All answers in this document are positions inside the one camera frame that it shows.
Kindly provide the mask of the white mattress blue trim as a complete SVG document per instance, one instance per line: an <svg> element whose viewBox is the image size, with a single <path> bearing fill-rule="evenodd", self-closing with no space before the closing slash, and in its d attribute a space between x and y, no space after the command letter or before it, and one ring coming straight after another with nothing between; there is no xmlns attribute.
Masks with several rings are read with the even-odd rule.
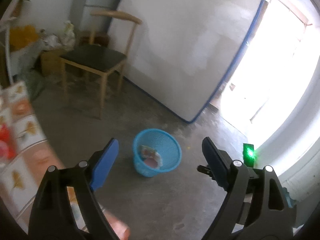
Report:
<svg viewBox="0 0 320 240"><path fill-rule="evenodd" d="M244 46L263 0L121 0L142 20L125 77L185 122L199 116Z"/></svg>

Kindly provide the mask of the yellow plastic bag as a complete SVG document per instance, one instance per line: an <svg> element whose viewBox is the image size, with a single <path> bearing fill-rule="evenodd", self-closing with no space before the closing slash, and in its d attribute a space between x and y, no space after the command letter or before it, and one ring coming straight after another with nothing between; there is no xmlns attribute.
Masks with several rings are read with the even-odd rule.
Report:
<svg viewBox="0 0 320 240"><path fill-rule="evenodd" d="M39 35L33 25L13 27L10 29L10 50L21 50L38 39Z"/></svg>

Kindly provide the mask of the wooden chair dark seat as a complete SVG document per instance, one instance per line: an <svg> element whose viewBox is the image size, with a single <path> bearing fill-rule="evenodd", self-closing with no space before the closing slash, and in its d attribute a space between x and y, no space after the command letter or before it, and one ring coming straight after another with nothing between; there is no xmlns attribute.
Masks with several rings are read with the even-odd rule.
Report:
<svg viewBox="0 0 320 240"><path fill-rule="evenodd" d="M65 98L68 98L66 65L71 65L84 70L86 72L85 78L87 81L89 80L89 75L91 73L100 76L99 117L101 118L103 116L106 97L107 79L115 71L119 72L120 76L118 79L117 91L121 91L124 68L127 63L127 58L133 42L135 31L138 25L141 25L143 21L131 14L128 14L127 12L117 10L96 10L91 12L91 16L103 16L133 23L129 38L127 39L127 45L123 53L95 44L94 38L96 35L96 27L92 27L88 44L76 47L60 56L62 87Z"/></svg>

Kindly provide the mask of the grey refrigerator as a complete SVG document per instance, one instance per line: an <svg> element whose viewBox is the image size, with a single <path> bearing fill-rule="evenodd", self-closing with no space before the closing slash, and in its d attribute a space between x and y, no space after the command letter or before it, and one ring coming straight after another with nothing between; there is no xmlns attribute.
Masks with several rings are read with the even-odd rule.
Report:
<svg viewBox="0 0 320 240"><path fill-rule="evenodd" d="M90 31L95 25L98 32L107 32L111 23L109 17L93 17L91 13L98 10L116 10L120 0L87 0L84 6L81 31Z"/></svg>

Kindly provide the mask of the patterned vinyl tablecloth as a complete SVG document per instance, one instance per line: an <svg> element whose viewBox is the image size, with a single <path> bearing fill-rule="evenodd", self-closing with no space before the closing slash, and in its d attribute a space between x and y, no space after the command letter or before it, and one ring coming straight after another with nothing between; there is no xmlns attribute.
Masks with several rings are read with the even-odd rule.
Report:
<svg viewBox="0 0 320 240"><path fill-rule="evenodd" d="M1 90L1 198L25 232L41 180L52 165L64 168L33 111L25 83Z"/></svg>

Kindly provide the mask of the blue plastic mesh wastebasket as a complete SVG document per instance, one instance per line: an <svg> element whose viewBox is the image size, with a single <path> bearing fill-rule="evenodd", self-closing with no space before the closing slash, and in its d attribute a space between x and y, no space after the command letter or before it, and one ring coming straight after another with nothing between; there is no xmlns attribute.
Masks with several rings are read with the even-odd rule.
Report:
<svg viewBox="0 0 320 240"><path fill-rule="evenodd" d="M182 159L177 140L161 129L139 132L133 140L132 150L136 171L149 178L174 170Z"/></svg>

